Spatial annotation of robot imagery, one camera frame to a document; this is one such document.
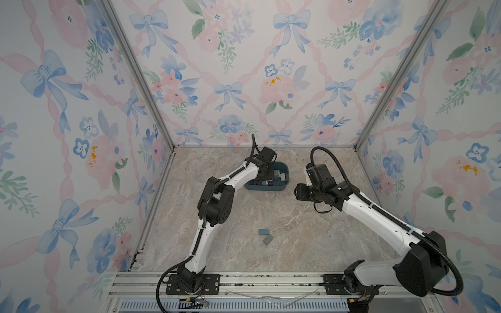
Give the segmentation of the teal eraser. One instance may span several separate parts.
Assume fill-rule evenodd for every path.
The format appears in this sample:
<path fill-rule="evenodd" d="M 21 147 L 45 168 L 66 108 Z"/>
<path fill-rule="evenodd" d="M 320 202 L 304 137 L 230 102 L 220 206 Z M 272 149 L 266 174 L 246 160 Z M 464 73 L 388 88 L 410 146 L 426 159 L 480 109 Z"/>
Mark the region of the teal eraser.
<path fill-rule="evenodd" d="M 258 230 L 258 235 L 260 236 L 268 236 L 270 234 L 270 231 L 268 229 L 259 229 Z"/>

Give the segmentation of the grey-green eraser bottom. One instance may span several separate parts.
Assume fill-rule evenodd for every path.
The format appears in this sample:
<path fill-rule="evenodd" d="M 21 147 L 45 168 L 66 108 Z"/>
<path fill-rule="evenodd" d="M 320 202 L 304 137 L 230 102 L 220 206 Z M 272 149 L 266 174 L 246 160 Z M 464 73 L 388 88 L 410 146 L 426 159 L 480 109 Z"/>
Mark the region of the grey-green eraser bottom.
<path fill-rule="evenodd" d="M 273 241 L 273 239 L 274 239 L 274 236 L 269 234 L 264 238 L 263 242 L 265 245 L 269 245 Z"/>

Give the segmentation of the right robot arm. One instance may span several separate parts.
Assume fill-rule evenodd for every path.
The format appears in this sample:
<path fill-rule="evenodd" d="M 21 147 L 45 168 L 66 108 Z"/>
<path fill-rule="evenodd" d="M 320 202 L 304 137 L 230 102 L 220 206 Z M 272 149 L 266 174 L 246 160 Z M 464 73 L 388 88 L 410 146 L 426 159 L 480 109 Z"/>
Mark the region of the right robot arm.
<path fill-rule="evenodd" d="M 371 286 L 400 286 L 424 297 L 447 275 L 449 267 L 440 256 L 446 252 L 444 238 L 403 222 L 369 200 L 356 187 L 336 183 L 326 165 L 309 163 L 305 183 L 296 186 L 296 199 L 326 204 L 370 228 L 398 254 L 387 262 L 358 260 L 344 270 L 343 285 L 351 294 Z"/>

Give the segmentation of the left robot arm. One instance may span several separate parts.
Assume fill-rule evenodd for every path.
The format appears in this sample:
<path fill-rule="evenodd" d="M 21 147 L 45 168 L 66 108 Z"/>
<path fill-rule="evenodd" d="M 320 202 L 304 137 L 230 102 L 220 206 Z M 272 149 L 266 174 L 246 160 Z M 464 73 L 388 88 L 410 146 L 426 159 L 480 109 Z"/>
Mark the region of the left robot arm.
<path fill-rule="evenodd" d="M 198 202 L 198 226 L 189 253 L 184 261 L 168 270 L 169 278 L 176 279 L 169 282 L 174 288 L 187 294 L 199 292 L 212 242 L 231 214 L 236 192 L 250 181 L 274 178 L 276 157 L 274 150 L 258 149 L 254 145 L 239 168 L 226 176 L 207 180 Z"/>

